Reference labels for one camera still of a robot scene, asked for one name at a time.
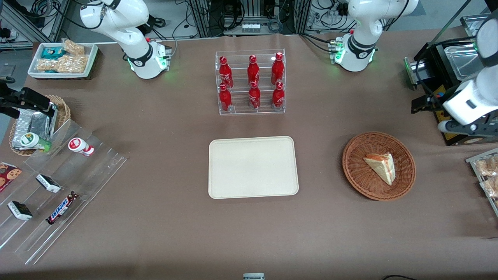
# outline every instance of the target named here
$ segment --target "red bottle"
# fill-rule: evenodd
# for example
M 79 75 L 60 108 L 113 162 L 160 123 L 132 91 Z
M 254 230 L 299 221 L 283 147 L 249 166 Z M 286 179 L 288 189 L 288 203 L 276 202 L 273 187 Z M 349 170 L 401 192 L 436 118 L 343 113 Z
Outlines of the red bottle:
M 252 81 L 259 83 L 259 66 L 257 65 L 255 55 L 249 57 L 248 83 L 250 84 Z
M 220 78 L 222 83 L 227 84 L 230 88 L 234 87 L 234 79 L 232 78 L 232 69 L 228 65 L 225 56 L 220 57 Z
M 226 84 L 220 85 L 220 102 L 223 111 L 230 112 L 234 109 L 234 106 L 232 105 L 232 95 L 228 91 Z
M 271 106 L 275 110 L 281 110 L 283 107 L 283 102 L 285 98 L 285 92 L 283 91 L 283 83 L 277 82 L 275 85 L 275 90 L 273 91 L 273 98 Z
M 275 61 L 271 67 L 271 84 L 274 85 L 276 82 L 281 82 L 283 78 L 283 53 L 278 52 L 275 55 Z
M 257 81 L 251 81 L 249 89 L 249 107 L 252 109 L 259 109 L 259 106 L 261 105 L 261 91 L 259 91 L 257 86 Z

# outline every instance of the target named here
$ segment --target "brown tablecloth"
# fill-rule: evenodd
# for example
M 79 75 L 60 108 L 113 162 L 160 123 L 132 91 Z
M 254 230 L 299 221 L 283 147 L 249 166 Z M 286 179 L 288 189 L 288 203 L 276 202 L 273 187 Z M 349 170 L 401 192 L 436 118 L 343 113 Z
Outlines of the brown tablecloth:
M 90 81 L 26 86 L 64 98 L 73 120 L 129 157 L 42 259 L 25 266 L 0 251 L 13 279 L 495 279 L 496 217 L 465 158 L 496 144 L 445 147 L 431 113 L 410 114 L 422 95 L 403 57 L 437 30 L 386 32 L 368 68 L 349 73 L 299 36 L 178 42 L 171 70 L 152 80 L 130 71 L 116 44 Z M 218 50 L 285 48 L 287 112 L 218 115 Z M 341 166 L 354 135 L 381 131 L 413 153 L 413 189 L 392 202 L 356 192 Z M 214 139 L 287 135 L 295 141 L 294 196 L 214 200 Z M 2 160 L 20 163 L 4 141 Z M 0 275 L 0 279 L 9 279 Z

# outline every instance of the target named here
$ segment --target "acrylic display stand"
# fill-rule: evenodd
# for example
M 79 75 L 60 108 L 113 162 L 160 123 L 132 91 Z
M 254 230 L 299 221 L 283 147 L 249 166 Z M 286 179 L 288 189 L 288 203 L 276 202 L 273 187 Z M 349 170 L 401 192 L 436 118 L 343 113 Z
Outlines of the acrylic display stand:
M 284 49 L 273 50 L 249 50 L 249 51 L 218 51 L 215 57 L 215 75 L 216 87 L 218 96 L 218 110 L 220 115 L 251 115 L 251 114 L 283 114 L 285 113 L 285 100 L 283 108 L 276 111 L 272 108 L 272 96 L 275 86 L 271 84 L 271 67 L 275 61 L 275 54 L 277 52 L 283 53 L 283 63 L 285 65 L 286 54 Z M 259 66 L 259 90 L 261 91 L 261 106 L 259 109 L 252 109 L 249 107 L 249 81 L 247 69 L 249 66 L 249 56 L 255 55 L 257 57 L 257 64 Z M 234 109 L 230 112 L 222 110 L 220 102 L 220 57 L 225 56 L 228 60 L 228 65 L 232 69 L 234 79 L 234 87 L 230 89 L 232 94 L 232 104 Z M 284 68 L 282 83 L 284 84 L 284 91 L 287 95 L 286 68 Z
M 84 139 L 95 152 L 85 157 L 70 151 L 67 145 L 74 137 Z M 40 259 L 126 161 L 72 120 L 64 123 L 49 141 L 52 142 L 50 152 L 36 151 L 19 166 L 23 173 L 0 193 L 0 248 L 12 248 L 26 264 Z M 51 177 L 61 190 L 47 191 L 36 181 L 38 174 Z M 49 225 L 45 219 L 71 191 L 79 197 Z M 26 204 L 33 217 L 28 221 L 16 219 L 7 207 L 10 201 Z

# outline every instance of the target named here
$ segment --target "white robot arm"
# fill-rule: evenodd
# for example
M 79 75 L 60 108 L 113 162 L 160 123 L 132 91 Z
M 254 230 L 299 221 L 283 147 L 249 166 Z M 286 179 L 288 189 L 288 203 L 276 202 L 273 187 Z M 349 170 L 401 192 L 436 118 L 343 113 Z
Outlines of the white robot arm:
M 353 34 L 338 37 L 335 63 L 352 72 L 365 69 L 374 55 L 375 44 L 382 34 L 382 18 L 394 18 L 411 14 L 418 5 L 418 0 L 351 0 L 348 14 L 352 16 L 357 27 Z
M 80 9 L 83 24 L 116 41 L 138 77 L 151 79 L 168 66 L 164 45 L 147 42 L 135 27 L 147 23 L 149 11 L 142 0 L 99 0 Z
M 479 28 L 476 45 L 485 67 L 463 80 L 443 104 L 453 120 L 439 123 L 442 132 L 498 135 L 498 10 Z

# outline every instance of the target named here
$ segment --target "wicker basket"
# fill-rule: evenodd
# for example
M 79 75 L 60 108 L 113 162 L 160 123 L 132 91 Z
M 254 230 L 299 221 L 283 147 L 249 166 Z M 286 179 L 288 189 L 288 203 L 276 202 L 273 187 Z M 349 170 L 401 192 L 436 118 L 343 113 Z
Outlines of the wicker basket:
M 368 153 L 390 152 L 396 178 L 386 184 L 363 160 Z M 415 182 L 415 161 L 410 151 L 396 138 L 381 132 L 366 132 L 349 141 L 343 152 L 343 169 L 353 187 L 374 200 L 394 200 L 407 194 Z
M 58 96 L 55 95 L 47 95 L 54 104 L 56 104 L 59 107 L 59 112 L 57 113 L 57 122 L 55 123 L 55 128 L 54 131 L 58 130 L 59 127 L 61 127 L 68 119 L 71 118 L 71 109 L 67 106 L 67 104 L 64 102 L 64 100 Z M 15 125 L 17 123 L 17 120 L 14 121 L 14 124 L 12 125 L 12 129 L 10 130 L 10 135 L 8 137 L 8 142 L 10 144 L 10 147 L 12 151 L 14 151 L 18 155 L 22 156 L 30 156 L 32 155 L 36 150 L 34 149 L 29 149 L 29 150 L 17 150 L 12 148 L 12 139 L 14 138 L 14 132 L 15 132 Z

